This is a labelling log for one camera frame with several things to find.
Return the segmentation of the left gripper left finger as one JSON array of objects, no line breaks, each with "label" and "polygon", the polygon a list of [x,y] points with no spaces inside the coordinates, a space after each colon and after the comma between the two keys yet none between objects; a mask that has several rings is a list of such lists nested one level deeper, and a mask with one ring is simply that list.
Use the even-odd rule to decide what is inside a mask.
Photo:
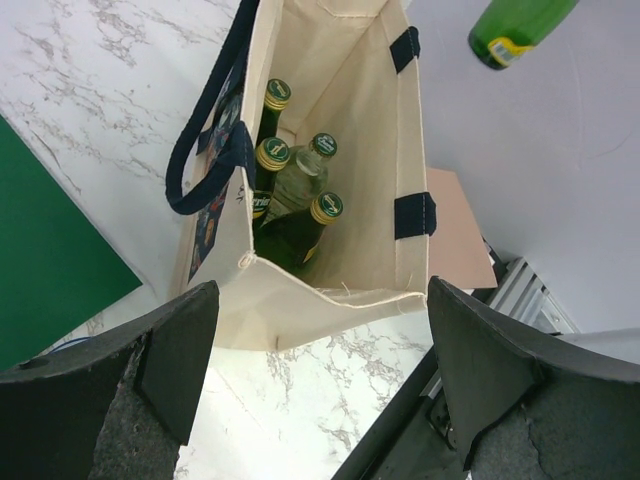
[{"label": "left gripper left finger", "polygon": [[208,368],[219,288],[1,374],[4,479],[171,479]]}]

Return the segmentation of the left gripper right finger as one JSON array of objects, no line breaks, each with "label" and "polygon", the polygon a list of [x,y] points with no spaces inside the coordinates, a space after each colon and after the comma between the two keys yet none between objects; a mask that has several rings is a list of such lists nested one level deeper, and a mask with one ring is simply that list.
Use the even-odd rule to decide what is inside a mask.
[{"label": "left gripper right finger", "polygon": [[437,363],[475,479],[636,479],[639,367],[428,285]]}]

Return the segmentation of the beige canvas tote bag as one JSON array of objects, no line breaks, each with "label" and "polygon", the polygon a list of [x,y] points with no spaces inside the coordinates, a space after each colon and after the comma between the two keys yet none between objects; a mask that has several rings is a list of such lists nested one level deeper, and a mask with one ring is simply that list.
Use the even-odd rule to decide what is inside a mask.
[{"label": "beige canvas tote bag", "polygon": [[[398,1],[243,1],[171,153],[185,217],[172,291],[214,280],[215,345],[280,351],[426,307],[436,227],[421,119],[419,34]],[[337,142],[343,200],[300,276],[253,245],[253,151],[270,79],[289,85],[278,132]]]}]

